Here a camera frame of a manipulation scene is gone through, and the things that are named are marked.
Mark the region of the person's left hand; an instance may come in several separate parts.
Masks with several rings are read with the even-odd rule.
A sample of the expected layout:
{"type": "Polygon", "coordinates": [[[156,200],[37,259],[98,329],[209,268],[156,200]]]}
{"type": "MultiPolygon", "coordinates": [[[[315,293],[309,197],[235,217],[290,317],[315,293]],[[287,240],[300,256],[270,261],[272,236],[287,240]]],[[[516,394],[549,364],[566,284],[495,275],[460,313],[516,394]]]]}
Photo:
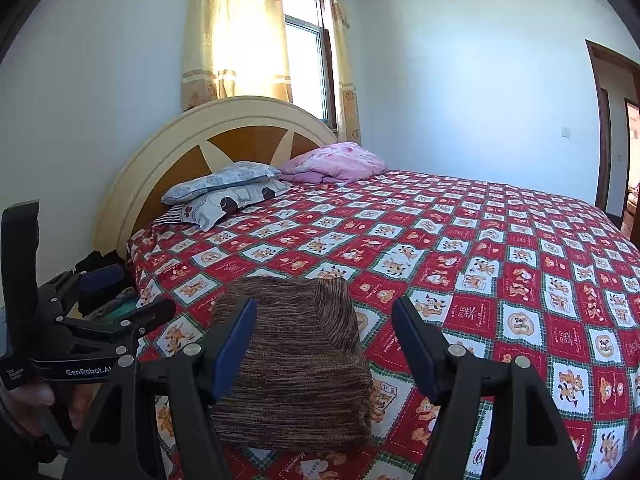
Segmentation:
{"type": "MultiPolygon", "coordinates": [[[[75,430],[81,430],[96,396],[95,385],[76,385],[68,404],[68,418],[75,430]]],[[[44,430],[37,416],[38,408],[50,408],[55,404],[52,388],[44,382],[8,390],[1,386],[1,417],[19,434],[43,435],[44,430]]]]}

